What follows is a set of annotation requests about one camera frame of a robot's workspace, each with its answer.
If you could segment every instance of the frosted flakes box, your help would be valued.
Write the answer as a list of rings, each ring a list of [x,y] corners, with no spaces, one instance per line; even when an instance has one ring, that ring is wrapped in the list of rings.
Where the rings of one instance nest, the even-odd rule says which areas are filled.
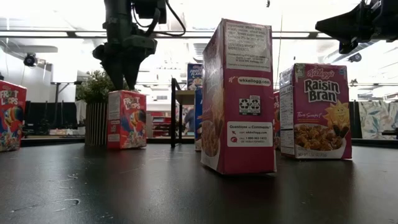
[[[147,145],[145,95],[126,90],[109,93],[107,137],[108,149]]]
[[[201,151],[202,89],[195,90],[195,150]]]
[[[274,149],[280,150],[279,92],[274,93]]]
[[[296,63],[280,74],[280,150],[300,159],[351,159],[345,66]]]
[[[196,90],[201,88],[203,66],[200,63],[189,63],[187,71],[187,88],[188,90]]]
[[[0,152],[21,147],[26,88],[0,80]]]
[[[203,51],[201,162],[222,174],[275,171],[271,26],[223,19]]]

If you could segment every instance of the floral artwork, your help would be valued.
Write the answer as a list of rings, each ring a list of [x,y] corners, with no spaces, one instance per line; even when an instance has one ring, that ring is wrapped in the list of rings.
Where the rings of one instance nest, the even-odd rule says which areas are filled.
[[[398,103],[384,101],[359,102],[359,116],[363,139],[395,139],[383,136],[383,131],[398,128]]]

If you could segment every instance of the black wire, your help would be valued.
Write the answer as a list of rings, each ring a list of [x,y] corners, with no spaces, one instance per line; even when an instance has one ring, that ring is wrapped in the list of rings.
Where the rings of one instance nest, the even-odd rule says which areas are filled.
[[[179,18],[179,16],[175,13],[175,11],[173,10],[173,8],[170,6],[170,3],[168,0],[166,0],[166,5],[167,7],[170,9],[170,12],[172,12],[173,16],[176,18],[176,20],[178,21],[178,23],[181,25],[183,32],[181,34],[170,34],[168,32],[162,32],[162,31],[155,31],[154,34],[163,34],[163,35],[169,35],[171,37],[181,37],[186,33],[186,28],[184,26],[184,24],[182,23],[181,19]]]
[[[134,20],[136,21],[137,25],[141,26],[142,28],[148,28],[150,26],[150,24],[148,26],[143,26],[138,22],[136,17],[136,8],[134,6],[132,7],[132,14],[134,15]]]

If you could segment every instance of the plant pot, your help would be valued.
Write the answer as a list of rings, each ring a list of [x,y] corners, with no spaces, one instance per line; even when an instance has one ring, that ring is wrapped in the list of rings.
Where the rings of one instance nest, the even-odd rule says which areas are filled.
[[[106,145],[106,115],[107,103],[90,103],[86,108],[86,134],[87,146]]]

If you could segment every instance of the green plant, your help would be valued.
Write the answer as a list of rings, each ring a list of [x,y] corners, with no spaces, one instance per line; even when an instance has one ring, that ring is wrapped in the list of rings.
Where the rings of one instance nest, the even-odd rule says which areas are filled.
[[[108,93],[116,91],[109,75],[101,70],[87,72],[87,75],[90,75],[87,81],[76,87],[76,100],[84,100],[86,103],[107,103]],[[123,89],[129,89],[126,81]]]

